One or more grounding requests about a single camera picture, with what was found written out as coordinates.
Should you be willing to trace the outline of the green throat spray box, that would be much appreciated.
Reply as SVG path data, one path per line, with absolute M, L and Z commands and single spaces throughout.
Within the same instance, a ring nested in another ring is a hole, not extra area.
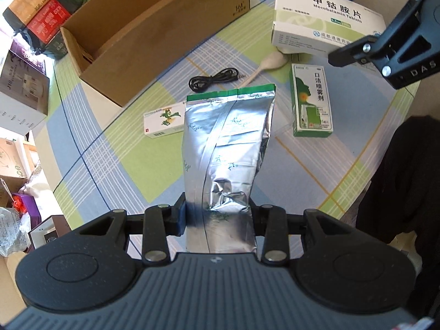
M 333 117 L 324 67 L 292 63 L 290 83 L 293 135 L 330 136 Z

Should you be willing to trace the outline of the silver foil pouch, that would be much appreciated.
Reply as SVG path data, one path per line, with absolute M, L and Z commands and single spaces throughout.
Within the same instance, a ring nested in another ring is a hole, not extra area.
M 187 97 L 182 158 L 189 252 L 255 251 L 250 198 L 275 97 L 274 84 Z

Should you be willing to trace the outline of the white appliance box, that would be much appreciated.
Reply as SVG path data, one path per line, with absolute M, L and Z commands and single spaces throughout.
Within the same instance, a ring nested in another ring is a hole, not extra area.
M 50 79 L 45 60 L 6 38 L 1 40 L 1 127 L 25 135 L 48 115 Z

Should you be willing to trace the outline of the white ointment box with bird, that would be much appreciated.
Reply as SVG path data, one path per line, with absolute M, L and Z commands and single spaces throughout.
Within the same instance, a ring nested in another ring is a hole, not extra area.
M 146 112 L 143 116 L 143 131 L 150 138 L 171 135 L 183 131 L 186 102 Z

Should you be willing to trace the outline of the brown open gift box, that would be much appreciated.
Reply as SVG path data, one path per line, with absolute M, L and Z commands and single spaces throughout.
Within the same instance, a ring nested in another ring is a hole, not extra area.
M 40 248 L 51 241 L 69 233 L 71 228 L 62 214 L 46 218 L 28 234 L 34 249 Z

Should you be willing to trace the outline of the checked tablecloth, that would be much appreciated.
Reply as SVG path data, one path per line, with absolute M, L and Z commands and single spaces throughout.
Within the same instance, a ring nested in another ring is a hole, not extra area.
M 49 115 L 34 137 L 58 208 L 72 227 L 111 209 L 138 213 L 175 202 L 184 188 L 182 136 L 147 137 L 144 114 L 185 99 L 192 76 L 227 66 L 250 75 L 273 50 L 273 13 L 274 0 L 251 0 L 249 13 L 198 46 L 124 108 L 83 84 L 68 57 L 49 69 Z M 333 133 L 323 139 L 294 137 L 289 68 L 262 73 L 256 84 L 275 84 L 277 104 L 252 197 L 291 213 L 313 208 L 340 218 L 377 170 L 418 86 L 395 90 L 372 72 L 333 68 L 319 57 L 295 56 L 293 61 L 325 67 Z

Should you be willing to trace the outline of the white plastic bag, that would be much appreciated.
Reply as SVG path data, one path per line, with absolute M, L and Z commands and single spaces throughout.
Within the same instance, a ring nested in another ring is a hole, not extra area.
M 24 252 L 31 245 L 29 238 L 31 217 L 15 209 L 1 207 L 0 211 L 0 253 L 8 257 L 15 252 Z

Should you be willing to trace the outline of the red black stacked container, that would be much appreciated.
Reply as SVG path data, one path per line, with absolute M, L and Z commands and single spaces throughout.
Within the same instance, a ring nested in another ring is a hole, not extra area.
M 63 25 L 87 0 L 49 0 L 22 30 L 21 35 L 36 54 L 54 60 L 67 54 L 61 34 Z

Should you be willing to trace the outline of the white plastic spoon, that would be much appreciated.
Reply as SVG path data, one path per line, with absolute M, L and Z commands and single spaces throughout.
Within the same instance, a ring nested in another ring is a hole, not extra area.
M 280 51 L 273 51 L 268 54 L 260 63 L 259 67 L 239 86 L 239 89 L 246 87 L 260 72 L 279 69 L 288 63 L 289 58 Z

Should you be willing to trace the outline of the brown cardboard box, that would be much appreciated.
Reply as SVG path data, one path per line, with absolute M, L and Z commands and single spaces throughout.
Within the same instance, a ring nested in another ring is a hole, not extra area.
M 60 28 L 79 78 L 125 106 L 250 0 L 89 0 Z

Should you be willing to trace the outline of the open kraft packaging box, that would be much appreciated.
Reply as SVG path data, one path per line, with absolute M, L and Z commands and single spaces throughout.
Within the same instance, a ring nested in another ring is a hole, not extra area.
M 1 139 L 0 171 L 1 180 L 1 207 L 10 201 L 10 196 L 17 193 L 29 180 L 32 172 L 40 163 L 37 149 L 29 142 Z

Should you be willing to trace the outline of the white green tablet box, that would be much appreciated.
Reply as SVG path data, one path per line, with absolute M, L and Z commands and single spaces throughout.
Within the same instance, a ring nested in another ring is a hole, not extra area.
M 350 0 L 275 0 L 271 43 L 284 54 L 327 57 L 385 29 L 381 14 Z

